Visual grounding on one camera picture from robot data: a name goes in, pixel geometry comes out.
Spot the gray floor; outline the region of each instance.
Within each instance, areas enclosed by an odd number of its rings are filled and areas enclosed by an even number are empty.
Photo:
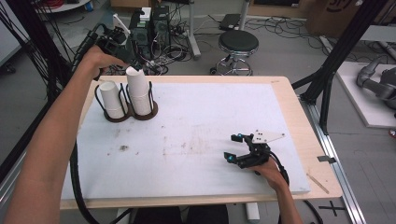
[[[104,5],[92,13],[79,9],[62,13],[57,16],[57,19],[60,30],[64,31],[64,36],[70,34],[71,27],[74,28],[76,35],[78,32],[86,31],[87,28],[91,29],[98,21],[111,24],[112,12]],[[119,13],[121,16],[128,16],[126,12]],[[81,17],[84,17],[84,20],[67,24]],[[220,21],[222,17],[217,16],[215,19]],[[196,19],[196,24],[199,25],[207,20],[209,20],[208,17]],[[218,29],[213,28],[216,26],[214,22],[207,22],[197,33],[220,33]],[[290,82],[294,82],[318,70],[326,59],[322,49],[310,47],[306,38],[280,37],[268,32],[265,28],[257,30],[247,28],[247,31],[260,40],[259,50],[247,59],[254,69],[254,76],[285,76]],[[169,72],[166,75],[209,75],[209,68],[226,56],[218,47],[218,35],[197,35],[196,39],[202,57],[197,61],[172,63],[168,65]],[[314,47],[320,46],[319,42],[312,38],[309,43]],[[377,54],[363,43],[360,43],[353,52],[359,56],[369,57]],[[2,96],[0,106],[3,108],[0,113],[0,127],[2,127],[0,129],[0,161],[4,160],[46,100],[42,80],[29,59],[23,53],[18,53],[10,61],[17,68],[17,73],[11,75],[4,70],[0,73]],[[304,92],[304,89],[300,88],[296,92]],[[337,78],[333,82],[328,129],[367,223],[395,223],[396,177],[392,175],[396,170],[394,168],[395,139],[389,137],[387,129],[364,126]],[[338,198],[331,201],[341,210],[334,212],[331,209],[320,209],[323,206],[330,207],[330,200],[313,200],[311,203],[318,209],[325,223],[349,223],[347,212],[342,210],[343,201]],[[296,203],[304,223],[316,222],[303,202]],[[247,223],[242,204],[227,204],[227,206],[230,223]],[[276,203],[260,203],[259,207],[262,217],[260,223],[277,223]],[[101,222],[108,222],[116,215],[115,209],[93,209],[92,211]],[[75,210],[62,211],[61,219],[62,223],[85,223],[79,212]]]

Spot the chair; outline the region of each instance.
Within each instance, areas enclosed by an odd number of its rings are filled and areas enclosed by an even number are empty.
[[[220,60],[216,67],[212,67],[210,74],[219,73],[222,76],[228,74],[251,76],[253,74],[250,65],[242,58],[257,51],[259,40],[256,36],[242,30],[227,31],[220,36],[219,47],[229,55]]]

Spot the paper cup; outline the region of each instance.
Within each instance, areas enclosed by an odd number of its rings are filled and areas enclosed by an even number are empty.
[[[121,108],[119,99],[119,88],[114,81],[105,81],[99,85],[102,99],[106,110],[116,110]]]
[[[137,115],[145,116],[151,113],[151,107],[153,107],[153,103],[150,101],[148,93],[144,96],[131,97],[131,101],[132,105],[134,106],[134,112]]]
[[[125,116],[121,107],[118,109],[106,109],[106,112],[108,116],[113,119],[120,119]]]
[[[131,97],[145,96],[149,92],[149,83],[143,69],[136,71],[129,66],[125,73],[128,78],[129,94]]]

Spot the person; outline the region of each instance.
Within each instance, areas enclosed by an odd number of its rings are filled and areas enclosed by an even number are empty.
[[[104,54],[97,46],[90,48],[38,125],[27,146],[6,213],[6,224],[60,222],[61,193],[67,164],[78,134],[82,107],[99,69],[111,64],[127,65],[120,59]],[[283,223],[302,223],[289,188],[282,181],[274,161],[252,169],[266,177],[276,191]]]

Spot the stain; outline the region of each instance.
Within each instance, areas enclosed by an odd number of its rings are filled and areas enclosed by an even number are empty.
[[[323,189],[323,191],[325,191],[327,194],[329,194],[329,190],[326,189],[322,184],[320,184],[320,182],[314,178],[312,175],[310,174],[306,174],[312,181],[314,181],[315,184],[317,184],[321,189]]]
[[[121,129],[116,130],[116,137],[120,136]]]
[[[120,151],[126,151],[128,149],[129,149],[128,146],[120,146]]]

